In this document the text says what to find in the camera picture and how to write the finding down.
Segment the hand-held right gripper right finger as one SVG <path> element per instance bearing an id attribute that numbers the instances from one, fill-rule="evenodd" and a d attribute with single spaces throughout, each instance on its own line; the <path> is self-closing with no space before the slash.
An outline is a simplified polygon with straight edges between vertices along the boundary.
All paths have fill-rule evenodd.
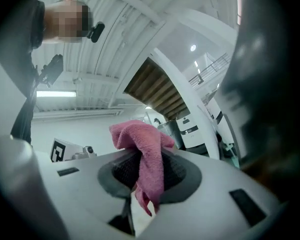
<path id="1" fill-rule="evenodd" d="M 261 240 L 280 218 L 286 204 L 238 168 L 198 154 L 163 149 L 163 153 L 195 164 L 201 183 L 185 201 L 161 204 L 159 212 L 140 234 L 141 240 Z M 243 190 L 263 212 L 264 219 L 250 225 L 245 201 L 231 193 Z"/>

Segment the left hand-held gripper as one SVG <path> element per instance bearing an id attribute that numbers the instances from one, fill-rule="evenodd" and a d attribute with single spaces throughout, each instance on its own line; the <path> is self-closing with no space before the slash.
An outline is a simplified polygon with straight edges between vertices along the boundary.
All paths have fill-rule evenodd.
<path id="1" fill-rule="evenodd" d="M 54 138 L 50 160 L 52 162 L 64 162 L 96 157 L 92 146 L 80 146 L 58 138 Z"/>

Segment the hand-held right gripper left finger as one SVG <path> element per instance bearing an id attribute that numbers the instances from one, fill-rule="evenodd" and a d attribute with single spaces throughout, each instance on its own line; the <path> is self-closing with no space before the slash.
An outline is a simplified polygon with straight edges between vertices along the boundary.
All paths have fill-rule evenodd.
<path id="1" fill-rule="evenodd" d="M 39 152 L 36 160 L 36 212 L 57 240 L 137 240 L 131 192 L 139 174 L 139 152 L 63 162 Z"/>

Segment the pink cleaning cloth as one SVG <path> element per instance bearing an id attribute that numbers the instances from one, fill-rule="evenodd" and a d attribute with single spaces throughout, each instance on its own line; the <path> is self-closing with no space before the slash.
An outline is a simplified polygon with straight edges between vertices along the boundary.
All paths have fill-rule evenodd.
<path id="1" fill-rule="evenodd" d="M 135 198 L 143 210 L 152 216 L 148 204 L 159 210 L 160 196 L 164 192 L 164 165 L 162 148 L 172 148 L 175 141 L 153 125 L 141 120 L 129 120 L 109 127 L 115 148 L 136 148 L 141 153 L 136 181 Z"/>

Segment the teal dustpan with pole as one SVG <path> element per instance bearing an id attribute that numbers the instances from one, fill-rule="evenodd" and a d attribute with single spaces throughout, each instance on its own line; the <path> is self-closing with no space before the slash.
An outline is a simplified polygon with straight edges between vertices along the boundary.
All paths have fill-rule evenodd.
<path id="1" fill-rule="evenodd" d="M 233 143 L 225 144 L 223 141 L 220 143 L 220 159 L 238 169 L 240 168 L 239 158 Z"/>

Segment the ceiling strip light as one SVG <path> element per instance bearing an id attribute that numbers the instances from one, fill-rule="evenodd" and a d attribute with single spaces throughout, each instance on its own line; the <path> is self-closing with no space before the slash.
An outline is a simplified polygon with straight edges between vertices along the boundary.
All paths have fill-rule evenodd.
<path id="1" fill-rule="evenodd" d="M 37 98 L 75 98 L 76 96 L 75 91 L 36 91 Z"/>

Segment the small white service robot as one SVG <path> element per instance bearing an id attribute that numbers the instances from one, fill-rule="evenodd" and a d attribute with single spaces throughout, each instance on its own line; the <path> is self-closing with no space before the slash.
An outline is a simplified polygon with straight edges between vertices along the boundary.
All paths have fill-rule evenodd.
<path id="1" fill-rule="evenodd" d="M 186 149 L 199 146 L 203 143 L 199 128 L 190 114 L 181 117 L 176 122 Z"/>

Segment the large white black machine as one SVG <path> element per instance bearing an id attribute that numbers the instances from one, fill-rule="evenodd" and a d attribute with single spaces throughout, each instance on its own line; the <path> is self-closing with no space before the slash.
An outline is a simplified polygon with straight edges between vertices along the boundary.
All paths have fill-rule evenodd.
<path id="1" fill-rule="evenodd" d="M 225 144 L 233 144 L 234 139 L 226 121 L 226 117 L 224 116 L 214 97 L 208 102 L 206 107 L 212 117 L 214 125 L 216 126 L 217 132 L 222 138 L 222 141 Z"/>

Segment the black chest-mounted device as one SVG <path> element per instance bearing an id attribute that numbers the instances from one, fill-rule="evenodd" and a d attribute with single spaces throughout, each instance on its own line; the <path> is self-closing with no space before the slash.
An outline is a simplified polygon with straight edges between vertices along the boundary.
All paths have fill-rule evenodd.
<path id="1" fill-rule="evenodd" d="M 48 65 L 44 65 L 39 76 L 41 84 L 50 88 L 64 70 L 64 60 L 61 54 L 56 54 Z"/>

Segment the plastic-wrapped water dispenser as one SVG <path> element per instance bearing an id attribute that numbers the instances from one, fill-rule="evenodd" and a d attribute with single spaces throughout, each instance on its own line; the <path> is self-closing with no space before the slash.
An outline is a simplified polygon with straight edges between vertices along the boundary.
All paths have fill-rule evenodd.
<path id="1" fill-rule="evenodd" d="M 184 141 L 176 120 L 169 120 L 163 124 L 160 124 L 157 128 L 160 132 L 170 136 L 174 140 L 174 144 L 177 149 L 185 149 Z"/>

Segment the person's black-clad torso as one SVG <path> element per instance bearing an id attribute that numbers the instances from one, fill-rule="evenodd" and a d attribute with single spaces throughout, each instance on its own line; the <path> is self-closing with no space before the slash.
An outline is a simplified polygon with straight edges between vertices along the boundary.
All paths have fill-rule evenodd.
<path id="1" fill-rule="evenodd" d="M 31 143 L 31 124 L 37 101 L 38 69 L 32 51 L 43 42 L 45 4 L 19 0 L 0 26 L 0 63 L 26 100 L 11 130 L 14 138 Z"/>

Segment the wooden staircase underside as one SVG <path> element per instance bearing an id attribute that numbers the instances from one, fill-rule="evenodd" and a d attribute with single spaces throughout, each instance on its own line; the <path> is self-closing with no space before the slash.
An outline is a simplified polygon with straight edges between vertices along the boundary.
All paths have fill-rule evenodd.
<path id="1" fill-rule="evenodd" d="M 188 109 L 168 75 L 149 57 L 132 77 L 124 93 L 168 120 L 175 120 Z"/>

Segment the black balcony railing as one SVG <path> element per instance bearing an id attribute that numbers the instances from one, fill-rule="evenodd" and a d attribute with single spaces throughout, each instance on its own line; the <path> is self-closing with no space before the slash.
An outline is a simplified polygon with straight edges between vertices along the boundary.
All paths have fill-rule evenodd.
<path id="1" fill-rule="evenodd" d="M 230 62 L 231 57 L 227 53 L 224 53 L 222 56 L 208 65 L 205 69 L 200 69 L 200 72 L 189 80 L 190 85 L 195 89 L 199 85 L 212 80 L 217 76 L 217 74 L 226 72 L 229 68 Z"/>

